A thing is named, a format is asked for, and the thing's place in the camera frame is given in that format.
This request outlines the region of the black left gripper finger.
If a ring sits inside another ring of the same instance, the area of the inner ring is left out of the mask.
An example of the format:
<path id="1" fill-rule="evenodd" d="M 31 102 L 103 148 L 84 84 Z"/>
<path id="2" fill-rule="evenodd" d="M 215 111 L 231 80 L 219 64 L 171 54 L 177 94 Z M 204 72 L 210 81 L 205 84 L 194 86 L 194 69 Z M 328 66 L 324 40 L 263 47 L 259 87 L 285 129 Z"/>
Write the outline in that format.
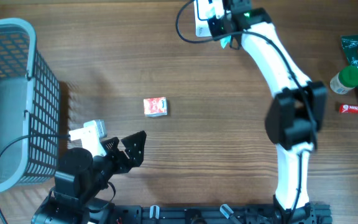
<path id="1" fill-rule="evenodd" d="M 119 139 L 117 137 L 107 139 L 101 142 L 103 149 L 106 152 L 118 150 Z"/>
<path id="2" fill-rule="evenodd" d="M 144 161 L 144 147 L 147 134 L 139 131 L 121 139 L 132 167 L 140 167 Z"/>

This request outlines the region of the orange Kleenex tissue pack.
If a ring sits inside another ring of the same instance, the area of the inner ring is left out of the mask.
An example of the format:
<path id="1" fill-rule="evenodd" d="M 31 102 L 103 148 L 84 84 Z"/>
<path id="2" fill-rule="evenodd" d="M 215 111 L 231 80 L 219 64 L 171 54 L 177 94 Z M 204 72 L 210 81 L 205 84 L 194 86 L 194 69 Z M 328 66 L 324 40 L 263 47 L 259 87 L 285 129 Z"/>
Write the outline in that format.
<path id="1" fill-rule="evenodd" d="M 146 117 L 158 117 L 167 115 L 167 99 L 165 97 L 144 99 L 144 114 Z"/>

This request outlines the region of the green lid white jar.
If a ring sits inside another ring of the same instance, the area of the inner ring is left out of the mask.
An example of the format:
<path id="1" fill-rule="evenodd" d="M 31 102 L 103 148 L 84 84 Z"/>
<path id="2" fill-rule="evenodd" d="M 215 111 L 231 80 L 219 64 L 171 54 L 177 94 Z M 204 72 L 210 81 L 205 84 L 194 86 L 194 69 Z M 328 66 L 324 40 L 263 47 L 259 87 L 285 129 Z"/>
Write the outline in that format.
<path id="1" fill-rule="evenodd" d="M 333 92 L 344 95 L 358 86 L 358 68 L 347 66 L 338 72 L 330 81 Z"/>

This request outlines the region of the red coffee sachet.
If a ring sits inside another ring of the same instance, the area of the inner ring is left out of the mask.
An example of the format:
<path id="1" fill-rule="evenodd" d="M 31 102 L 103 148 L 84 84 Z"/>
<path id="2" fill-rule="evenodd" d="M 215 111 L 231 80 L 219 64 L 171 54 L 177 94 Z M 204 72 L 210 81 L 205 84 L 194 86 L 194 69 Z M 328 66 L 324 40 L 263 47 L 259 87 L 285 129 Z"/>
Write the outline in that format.
<path id="1" fill-rule="evenodd" d="M 358 114 L 358 106 L 357 105 L 348 105 L 342 104 L 339 108 L 340 113 L 351 113 Z"/>

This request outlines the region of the mint toilet tissue packet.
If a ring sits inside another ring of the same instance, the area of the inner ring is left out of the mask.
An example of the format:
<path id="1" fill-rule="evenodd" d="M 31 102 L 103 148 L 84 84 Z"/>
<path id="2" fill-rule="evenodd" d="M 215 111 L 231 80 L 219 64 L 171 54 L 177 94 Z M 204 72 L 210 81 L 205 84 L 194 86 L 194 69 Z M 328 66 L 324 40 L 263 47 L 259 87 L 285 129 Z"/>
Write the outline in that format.
<path id="1" fill-rule="evenodd" d="M 229 29 L 227 28 L 228 20 L 224 9 L 211 6 L 205 14 L 208 18 L 207 23 L 211 37 L 215 41 L 220 41 L 221 47 L 224 49 L 231 42 L 231 36 L 228 35 Z"/>

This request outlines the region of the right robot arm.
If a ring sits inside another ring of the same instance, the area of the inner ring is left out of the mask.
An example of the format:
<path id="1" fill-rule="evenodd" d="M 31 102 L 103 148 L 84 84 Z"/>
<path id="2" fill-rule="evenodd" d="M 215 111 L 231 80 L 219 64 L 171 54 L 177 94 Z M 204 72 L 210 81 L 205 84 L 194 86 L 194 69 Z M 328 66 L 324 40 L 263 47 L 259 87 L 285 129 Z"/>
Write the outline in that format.
<path id="1" fill-rule="evenodd" d="M 272 94 L 265 130 L 277 150 L 278 184 L 273 204 L 248 208 L 244 223 L 331 223 L 327 205 L 310 203 L 308 160 L 317 150 L 326 88 L 312 82 L 291 59 L 262 9 L 250 1 L 197 1 L 195 16 L 221 45 L 244 49 L 257 64 Z"/>

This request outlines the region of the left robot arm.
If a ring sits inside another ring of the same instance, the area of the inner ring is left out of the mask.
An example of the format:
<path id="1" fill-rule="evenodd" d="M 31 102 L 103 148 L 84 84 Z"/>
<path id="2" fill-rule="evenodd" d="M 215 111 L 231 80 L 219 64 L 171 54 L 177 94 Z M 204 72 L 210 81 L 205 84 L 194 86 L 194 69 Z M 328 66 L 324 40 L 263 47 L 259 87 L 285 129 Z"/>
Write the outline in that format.
<path id="1" fill-rule="evenodd" d="M 34 213 L 32 223 L 114 223 L 114 204 L 97 201 L 96 195 L 115 186 L 113 175 L 128 173 L 144 160 L 147 134 L 139 131 L 123 139 L 101 143 L 104 156 L 93 156 L 82 147 L 70 149 L 59 161 L 55 186 Z"/>

